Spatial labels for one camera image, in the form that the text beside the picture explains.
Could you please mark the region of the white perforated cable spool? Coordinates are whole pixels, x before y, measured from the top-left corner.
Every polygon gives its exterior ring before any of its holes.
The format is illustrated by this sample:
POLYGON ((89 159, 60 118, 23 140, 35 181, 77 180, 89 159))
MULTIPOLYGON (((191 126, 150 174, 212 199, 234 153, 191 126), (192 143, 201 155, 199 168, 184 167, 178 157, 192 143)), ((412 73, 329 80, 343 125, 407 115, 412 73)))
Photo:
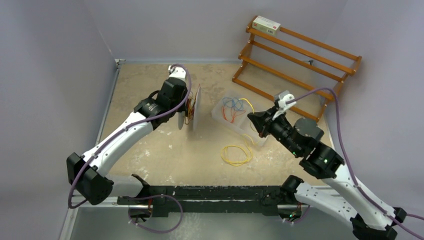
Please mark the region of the white perforated cable spool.
POLYGON ((192 131, 195 131, 198 122, 199 122, 199 114, 200 114, 200 104, 201 104, 201 86, 198 85, 196 92, 194 93, 194 105, 193 105, 193 111, 191 114, 185 114, 184 112, 179 112, 177 114, 178 119, 178 129, 181 130, 183 126, 190 126, 190 129, 192 131))

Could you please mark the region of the clear plastic divided tray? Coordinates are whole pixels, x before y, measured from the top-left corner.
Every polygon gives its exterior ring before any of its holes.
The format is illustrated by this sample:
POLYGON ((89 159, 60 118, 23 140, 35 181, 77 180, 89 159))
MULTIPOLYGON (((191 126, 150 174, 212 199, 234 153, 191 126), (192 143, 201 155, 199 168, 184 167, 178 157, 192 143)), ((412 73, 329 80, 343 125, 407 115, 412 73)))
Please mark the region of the clear plastic divided tray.
POLYGON ((248 99, 241 93, 227 90, 213 107, 211 117, 255 146, 262 147, 267 138, 259 137, 258 132, 248 119, 248 114, 264 110, 263 105, 248 99))

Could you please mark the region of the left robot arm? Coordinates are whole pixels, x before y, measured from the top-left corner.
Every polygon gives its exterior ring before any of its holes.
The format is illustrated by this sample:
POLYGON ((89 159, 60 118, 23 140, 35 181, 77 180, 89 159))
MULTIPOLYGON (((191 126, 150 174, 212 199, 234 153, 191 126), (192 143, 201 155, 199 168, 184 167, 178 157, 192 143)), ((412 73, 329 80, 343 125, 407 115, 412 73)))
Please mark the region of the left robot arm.
POLYGON ((140 177, 135 175, 113 180, 107 175, 139 140, 185 110, 191 88, 190 77, 172 74, 163 82, 161 89, 142 99, 103 141, 82 155, 71 153, 66 159, 67 178, 71 185, 68 208, 75 209, 86 202, 98 205, 108 197, 130 197, 138 205, 146 203, 149 191, 140 177))

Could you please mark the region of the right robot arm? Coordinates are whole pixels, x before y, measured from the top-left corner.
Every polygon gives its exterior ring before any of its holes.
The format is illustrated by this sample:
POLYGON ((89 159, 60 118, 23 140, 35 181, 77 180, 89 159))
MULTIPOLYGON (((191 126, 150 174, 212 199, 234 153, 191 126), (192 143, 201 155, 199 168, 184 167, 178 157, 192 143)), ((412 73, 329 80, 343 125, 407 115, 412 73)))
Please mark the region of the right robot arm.
POLYGON ((301 178, 290 175, 280 196, 288 204, 306 203, 347 225, 359 240, 394 240, 394 229, 407 213, 401 207, 384 203, 354 176, 346 161, 330 146, 321 142, 324 131, 309 118, 301 117, 291 125, 283 113, 276 119, 276 107, 248 113, 258 135, 273 136, 296 158, 309 175, 335 190, 339 197, 322 192, 301 178))

